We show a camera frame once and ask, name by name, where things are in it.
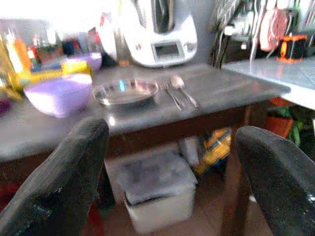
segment purple bowl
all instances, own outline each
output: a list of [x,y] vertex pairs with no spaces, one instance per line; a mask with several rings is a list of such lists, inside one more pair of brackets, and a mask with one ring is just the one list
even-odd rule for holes
[[101,53],[89,53],[77,56],[71,56],[65,60],[66,62],[86,61],[93,71],[99,70],[102,65]]
[[73,74],[24,87],[24,93],[42,113],[67,117],[87,105],[92,91],[90,75]]

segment metal oval plate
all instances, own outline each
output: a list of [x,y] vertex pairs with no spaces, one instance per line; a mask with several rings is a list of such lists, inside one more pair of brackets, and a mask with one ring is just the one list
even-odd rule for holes
[[98,86],[93,90],[93,97],[97,102],[111,107],[136,105],[149,100],[157,92],[157,83],[131,79],[119,80],[107,86]]

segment kitchen counter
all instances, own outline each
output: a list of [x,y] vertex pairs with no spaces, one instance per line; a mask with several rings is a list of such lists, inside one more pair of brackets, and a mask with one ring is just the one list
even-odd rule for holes
[[0,160],[53,150],[78,121],[89,116],[104,118],[110,126],[110,135],[114,136],[244,106],[290,92],[286,86],[231,71],[220,71],[206,64],[167,69],[135,65],[114,67],[97,72],[93,84],[98,86],[126,78],[161,83],[174,74],[183,78],[187,91],[196,98],[200,108],[195,109],[183,94],[175,91],[186,105],[186,109],[180,111],[171,97],[160,90],[154,101],[142,107],[109,110],[91,97],[87,108],[66,118],[55,118],[39,112],[24,98],[22,103],[14,103],[7,113],[0,116]]
[[262,80],[289,86],[291,92],[282,98],[315,110],[315,57],[301,62],[284,63],[276,58],[238,61],[223,65],[224,69]]

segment spoon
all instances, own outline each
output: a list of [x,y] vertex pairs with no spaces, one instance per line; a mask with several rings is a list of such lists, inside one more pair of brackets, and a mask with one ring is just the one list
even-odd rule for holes
[[196,102],[196,100],[192,96],[190,96],[186,90],[184,90],[185,83],[180,76],[174,75],[171,78],[171,84],[174,88],[180,89],[192,105],[194,105],[195,107],[198,107],[198,103]]

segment gray cloth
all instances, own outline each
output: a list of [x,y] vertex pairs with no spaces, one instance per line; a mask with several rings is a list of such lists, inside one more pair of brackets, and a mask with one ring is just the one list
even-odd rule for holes
[[118,184],[131,205],[195,189],[197,179],[183,158],[164,153],[124,165]]

